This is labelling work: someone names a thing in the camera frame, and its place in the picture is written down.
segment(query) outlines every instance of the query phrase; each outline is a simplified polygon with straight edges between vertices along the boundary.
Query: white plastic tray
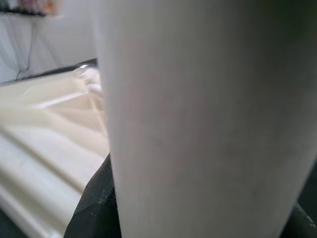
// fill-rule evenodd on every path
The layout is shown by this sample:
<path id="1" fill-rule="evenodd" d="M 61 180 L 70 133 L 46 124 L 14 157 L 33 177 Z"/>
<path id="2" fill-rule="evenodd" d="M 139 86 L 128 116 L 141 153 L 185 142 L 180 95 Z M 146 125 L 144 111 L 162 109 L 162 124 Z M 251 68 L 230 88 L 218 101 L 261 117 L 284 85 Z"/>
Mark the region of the white plastic tray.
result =
<path id="1" fill-rule="evenodd" d="M 109 153 L 96 88 L 73 72 L 0 88 L 0 207 L 30 238 L 63 237 Z"/>

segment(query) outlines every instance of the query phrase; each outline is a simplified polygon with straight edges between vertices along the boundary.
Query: white wall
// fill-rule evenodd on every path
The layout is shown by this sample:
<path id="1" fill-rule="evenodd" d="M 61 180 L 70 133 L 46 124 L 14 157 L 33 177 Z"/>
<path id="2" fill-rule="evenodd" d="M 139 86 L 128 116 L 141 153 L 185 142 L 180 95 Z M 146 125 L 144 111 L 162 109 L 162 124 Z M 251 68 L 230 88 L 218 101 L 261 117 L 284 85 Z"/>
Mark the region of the white wall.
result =
<path id="1" fill-rule="evenodd" d="M 11 64 L 16 68 L 15 70 L 9 68 L 0 57 L 0 82 L 15 80 L 19 71 L 12 47 L 14 42 L 9 37 L 12 33 L 11 26 L 18 38 L 17 48 L 23 61 L 21 63 L 23 68 L 27 67 L 32 23 L 35 29 L 38 29 L 34 34 L 29 73 L 40 73 L 96 58 L 90 9 L 87 4 L 89 4 L 87 0 L 62 0 L 59 17 L 31 18 L 0 15 L 0 54 L 7 52 L 7 61 L 13 61 Z M 48 47 L 57 60 L 53 60 Z"/>

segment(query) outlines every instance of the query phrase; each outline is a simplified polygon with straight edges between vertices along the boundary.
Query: white cylinder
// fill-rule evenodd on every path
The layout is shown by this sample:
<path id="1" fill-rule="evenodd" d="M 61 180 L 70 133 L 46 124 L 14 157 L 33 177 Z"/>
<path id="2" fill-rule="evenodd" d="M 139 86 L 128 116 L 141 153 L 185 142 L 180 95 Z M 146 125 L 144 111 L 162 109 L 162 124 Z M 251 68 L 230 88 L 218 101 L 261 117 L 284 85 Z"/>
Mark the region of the white cylinder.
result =
<path id="1" fill-rule="evenodd" d="M 124 238 L 279 236 L 316 154 L 317 64 L 310 18 L 278 3 L 95 1 Z"/>

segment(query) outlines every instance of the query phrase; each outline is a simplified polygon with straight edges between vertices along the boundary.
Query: cable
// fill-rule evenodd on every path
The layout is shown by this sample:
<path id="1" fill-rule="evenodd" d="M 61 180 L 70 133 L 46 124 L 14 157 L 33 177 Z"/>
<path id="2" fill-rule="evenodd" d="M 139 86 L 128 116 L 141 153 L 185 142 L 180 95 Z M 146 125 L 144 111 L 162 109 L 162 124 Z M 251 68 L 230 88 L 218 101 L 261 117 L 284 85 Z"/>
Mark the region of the cable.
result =
<path id="1" fill-rule="evenodd" d="M 32 56 L 32 52 L 33 52 L 33 44 L 35 42 L 36 39 L 36 27 L 35 27 L 35 22 L 31 21 L 31 39 L 30 39 L 30 48 L 29 48 L 29 53 L 28 53 L 28 58 L 27 58 L 27 66 L 25 69 L 21 69 L 18 71 L 15 81 L 18 80 L 19 74 L 20 73 L 27 73 L 30 69 L 31 69 L 31 56 Z"/>

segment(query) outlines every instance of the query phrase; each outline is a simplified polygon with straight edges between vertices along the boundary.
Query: blurry object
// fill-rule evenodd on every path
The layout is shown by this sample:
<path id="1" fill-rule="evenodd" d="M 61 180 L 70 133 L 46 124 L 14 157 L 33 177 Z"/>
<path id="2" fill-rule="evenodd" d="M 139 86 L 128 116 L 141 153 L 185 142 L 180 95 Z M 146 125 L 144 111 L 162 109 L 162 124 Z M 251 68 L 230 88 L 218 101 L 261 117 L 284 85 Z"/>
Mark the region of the blurry object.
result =
<path id="1" fill-rule="evenodd" d="M 109 154 L 103 99 L 88 87 L 99 73 L 85 70 L 0 88 L 0 207 L 31 238 L 63 236 Z"/>
<path id="2" fill-rule="evenodd" d="M 30 39 L 30 48 L 29 48 L 29 53 L 28 53 L 28 58 L 27 58 L 27 65 L 25 68 L 20 69 L 15 77 L 15 80 L 19 79 L 19 74 L 21 73 L 28 73 L 31 72 L 31 56 L 32 56 L 32 49 L 34 47 L 36 38 L 37 38 L 37 26 L 35 25 L 34 22 L 31 22 L 31 39 Z"/>
<path id="3" fill-rule="evenodd" d="M 0 0 L 0 11 L 29 16 L 57 15 L 56 0 Z"/>
<path id="4" fill-rule="evenodd" d="M 123 237 L 277 238 L 315 162 L 317 2 L 94 3 Z"/>

